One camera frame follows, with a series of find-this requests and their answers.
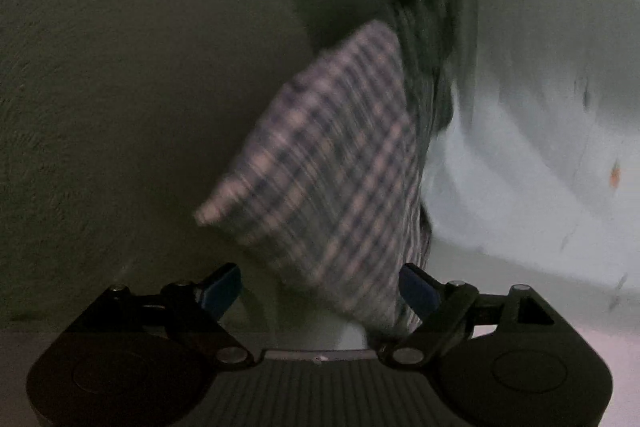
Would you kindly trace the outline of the plaid checkered shirt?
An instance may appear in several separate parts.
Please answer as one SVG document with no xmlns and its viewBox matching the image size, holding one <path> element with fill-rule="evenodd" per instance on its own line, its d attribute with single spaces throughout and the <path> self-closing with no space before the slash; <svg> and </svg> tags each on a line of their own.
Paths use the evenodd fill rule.
<svg viewBox="0 0 640 427">
<path fill-rule="evenodd" d="M 335 312 L 410 332 L 398 274 L 428 254 L 421 181 L 451 118 L 448 46 L 422 1 L 360 26 L 285 83 L 195 220 Z"/>
</svg>

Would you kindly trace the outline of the white carrot print quilt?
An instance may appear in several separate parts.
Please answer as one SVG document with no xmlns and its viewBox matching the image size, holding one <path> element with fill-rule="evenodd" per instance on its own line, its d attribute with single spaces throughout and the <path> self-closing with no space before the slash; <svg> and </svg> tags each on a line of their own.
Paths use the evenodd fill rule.
<svg viewBox="0 0 640 427">
<path fill-rule="evenodd" d="M 471 277 L 523 269 L 582 324 L 639 329 L 639 0 L 461 0 L 454 117 L 423 199 Z"/>
</svg>

